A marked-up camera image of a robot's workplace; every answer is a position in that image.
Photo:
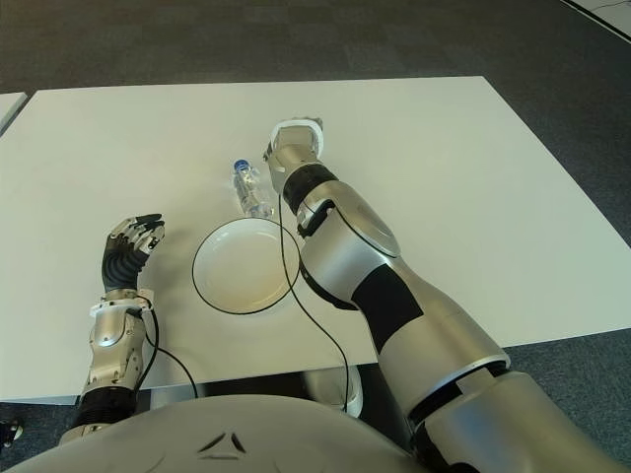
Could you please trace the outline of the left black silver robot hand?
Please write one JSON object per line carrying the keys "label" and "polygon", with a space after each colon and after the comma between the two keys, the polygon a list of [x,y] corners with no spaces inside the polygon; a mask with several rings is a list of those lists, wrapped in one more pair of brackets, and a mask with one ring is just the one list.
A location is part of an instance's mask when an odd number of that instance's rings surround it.
{"label": "left black silver robot hand", "polygon": [[161,214],[129,217],[111,230],[105,240],[101,268],[107,299],[116,292],[137,291],[138,277],[164,236]]}

